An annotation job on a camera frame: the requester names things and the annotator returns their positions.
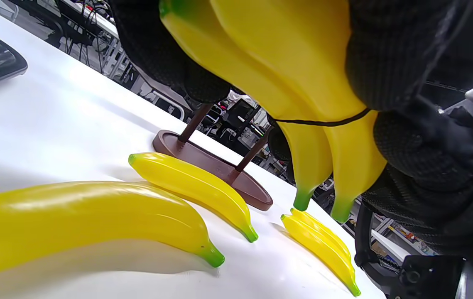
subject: black knit glove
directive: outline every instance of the black knit glove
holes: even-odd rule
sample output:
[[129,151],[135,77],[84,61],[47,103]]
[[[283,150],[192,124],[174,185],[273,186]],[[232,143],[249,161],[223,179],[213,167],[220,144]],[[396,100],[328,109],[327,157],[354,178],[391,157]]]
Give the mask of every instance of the black knit glove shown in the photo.
[[[350,0],[346,73],[360,100],[381,111],[375,141],[388,160],[363,194],[441,254],[473,262],[473,120],[437,113],[420,90],[458,31],[472,0]],[[111,0],[120,40],[153,79],[199,102],[225,97],[229,83],[195,64],[159,17],[158,0]],[[287,160],[280,129],[270,148]]]

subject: banana stand base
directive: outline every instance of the banana stand base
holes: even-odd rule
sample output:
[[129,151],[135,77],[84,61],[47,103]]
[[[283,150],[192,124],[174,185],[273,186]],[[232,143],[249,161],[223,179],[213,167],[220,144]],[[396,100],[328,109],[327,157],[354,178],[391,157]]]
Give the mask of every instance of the banana stand base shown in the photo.
[[166,130],[159,131],[153,140],[155,151],[176,157],[214,174],[231,185],[248,205],[267,211],[273,204],[273,200],[268,192],[243,169],[264,146],[268,133],[253,146],[239,165],[231,164],[188,140],[210,110],[211,105],[207,106],[204,104],[201,109],[203,111],[198,112],[181,135]]

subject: yellow banana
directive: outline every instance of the yellow banana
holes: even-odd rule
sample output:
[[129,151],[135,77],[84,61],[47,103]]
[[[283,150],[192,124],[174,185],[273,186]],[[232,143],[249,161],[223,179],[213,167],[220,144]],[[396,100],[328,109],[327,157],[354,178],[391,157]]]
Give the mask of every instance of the yellow banana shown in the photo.
[[[314,108],[269,68],[242,51],[221,28],[208,0],[162,0],[161,18],[181,48],[204,68],[251,95],[276,119],[318,119]],[[331,149],[320,127],[279,123],[290,150],[298,202],[332,172]]]
[[145,184],[65,182],[0,193],[0,271],[119,239],[155,240],[196,254],[212,267],[225,260],[193,207]]
[[160,153],[132,154],[129,163],[145,180],[217,214],[249,242],[259,238],[244,199],[214,174]]
[[305,223],[305,225],[308,225],[317,233],[322,235],[323,241],[328,242],[329,244],[332,244],[333,246],[337,247],[338,252],[343,254],[346,261],[350,262],[349,249],[347,248],[345,243],[343,243],[343,241],[338,236],[336,236],[335,233],[333,233],[333,231],[331,231],[328,227],[320,223],[316,218],[312,217],[307,212],[301,212],[296,208],[291,208],[290,212],[292,212],[292,215],[295,218]]
[[[344,71],[350,38],[346,0],[210,2],[231,39],[316,112],[316,118],[304,120],[342,121],[364,111],[366,107],[352,92]],[[348,219],[354,199],[384,169],[385,160],[373,140],[376,115],[371,111],[345,125],[322,127],[333,157],[336,201],[332,215],[340,222]],[[309,200],[309,196],[298,197],[294,206],[304,211]]]
[[280,219],[290,235],[327,265],[355,297],[361,294],[356,285],[354,267],[341,257],[335,246],[325,242],[319,233],[294,216],[282,215]]

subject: white tabletop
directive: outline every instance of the white tabletop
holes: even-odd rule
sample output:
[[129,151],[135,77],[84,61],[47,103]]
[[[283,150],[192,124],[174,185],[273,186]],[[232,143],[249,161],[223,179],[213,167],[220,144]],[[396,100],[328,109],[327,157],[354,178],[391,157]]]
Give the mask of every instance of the white tabletop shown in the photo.
[[[74,3],[71,0],[60,0],[61,2],[64,2],[68,4],[70,7],[75,9],[77,12],[81,13],[83,11],[83,4],[82,3]],[[83,15],[85,17],[88,17],[88,14],[91,11],[88,8],[85,8],[85,11],[83,12]],[[101,15],[98,15],[98,13],[92,13],[91,14],[91,21],[93,23],[96,23],[98,27],[101,29],[105,30],[107,33],[111,34],[114,38],[118,38],[118,30],[116,29],[116,26],[106,20],[104,17]]]
[[[0,192],[72,180],[141,178],[130,153],[152,151],[160,129],[185,124],[88,66],[0,17],[0,38],[27,59],[23,76],[0,82]],[[238,163],[236,153],[196,132],[191,140]],[[246,171],[271,194],[268,212],[251,209],[259,240],[242,235],[208,210],[204,217],[225,264],[212,269],[198,257],[148,241],[116,241],[77,248],[0,273],[0,298],[352,298],[310,252],[284,236],[295,188],[255,164]],[[340,236],[354,240],[316,204],[309,212]],[[384,295],[360,269],[361,299]]]

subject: black string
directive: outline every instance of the black string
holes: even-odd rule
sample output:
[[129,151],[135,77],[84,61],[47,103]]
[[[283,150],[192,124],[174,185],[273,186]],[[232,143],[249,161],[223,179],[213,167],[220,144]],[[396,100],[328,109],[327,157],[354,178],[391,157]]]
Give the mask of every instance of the black string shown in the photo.
[[339,121],[315,121],[315,120],[301,120],[301,119],[274,119],[274,121],[278,123],[297,123],[298,125],[317,125],[319,127],[338,127],[340,125],[346,125],[348,123],[352,123],[353,121],[357,121],[364,116],[366,116],[371,109],[365,108],[362,112],[356,114],[354,117],[350,117],[344,120]]

